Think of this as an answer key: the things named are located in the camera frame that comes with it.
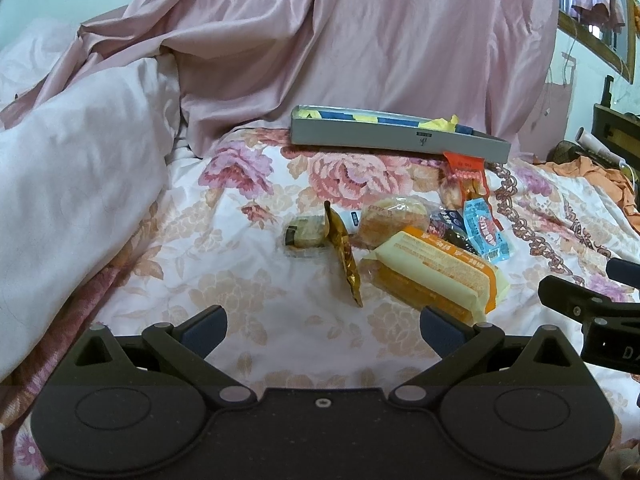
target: blue candy wrapper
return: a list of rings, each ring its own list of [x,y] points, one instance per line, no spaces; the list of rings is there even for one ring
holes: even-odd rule
[[[509,243],[494,223],[484,198],[467,200],[463,217],[469,241],[480,256],[492,264],[509,259]]]

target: bed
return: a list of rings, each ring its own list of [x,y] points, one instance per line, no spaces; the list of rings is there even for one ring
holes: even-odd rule
[[[259,396],[269,386],[388,391],[438,360],[420,338],[416,310],[369,283],[362,287],[364,308],[357,308],[335,255],[292,258],[282,235],[294,216],[321,212],[324,200],[353,209],[367,192],[383,191],[437,201],[439,158],[299,151],[288,130],[258,128],[229,133],[205,160],[179,137],[168,160],[170,182],[136,233],[75,293],[14,374],[24,387],[11,399],[15,423],[5,440],[5,470],[17,479],[44,470],[29,405],[89,320],[132,335],[221,304],[228,333],[208,360]],[[358,179],[363,174],[370,176],[365,182]],[[518,159],[492,167],[488,179],[494,211],[516,249],[499,264],[511,289],[491,322],[514,335],[556,324],[580,348],[580,325],[538,301],[538,282],[549,273],[615,301],[638,301],[636,290],[604,273],[608,258],[637,261],[640,253],[640,237],[609,196],[583,178]],[[360,259],[366,251],[354,253]],[[633,447],[640,436],[636,378],[590,370],[616,414],[612,449]]]

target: white pillow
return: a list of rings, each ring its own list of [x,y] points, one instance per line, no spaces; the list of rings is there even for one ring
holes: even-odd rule
[[[180,122],[173,56],[81,79],[0,132],[0,381],[134,233]]]

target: gold foil wrapper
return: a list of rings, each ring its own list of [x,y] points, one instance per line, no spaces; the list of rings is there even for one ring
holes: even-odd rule
[[[342,218],[331,209],[331,203],[324,202],[324,236],[329,243],[335,247],[338,253],[342,268],[347,277],[347,282],[351,287],[351,295],[359,307],[362,307],[362,297],[360,296],[360,273],[356,266],[356,260],[351,251],[351,243],[347,228],[342,222]]]

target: plastic wrapper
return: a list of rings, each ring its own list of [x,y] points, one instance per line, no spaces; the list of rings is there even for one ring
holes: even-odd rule
[[[491,263],[511,256],[509,243],[496,227],[485,200],[467,200],[463,216],[469,241],[480,256]]]
[[[360,273],[351,250],[349,232],[340,215],[331,208],[329,201],[324,202],[324,236],[338,253],[345,277],[351,287],[351,295],[358,306],[362,307]]]
[[[466,233],[465,219],[455,210],[440,208],[433,212],[429,233],[478,256],[478,251]]]
[[[405,227],[427,231],[438,206],[419,196],[380,196],[362,209],[360,240],[370,249],[382,245]]]
[[[446,209],[462,209],[466,200],[488,198],[484,159],[445,152],[449,169],[438,193]]]
[[[360,225],[359,211],[339,213],[348,234],[356,234]],[[314,258],[331,249],[324,233],[325,215],[298,216],[285,227],[284,247],[288,256]]]
[[[482,258],[413,227],[364,260],[375,286],[416,309],[435,306],[469,325],[486,320],[509,288]]]

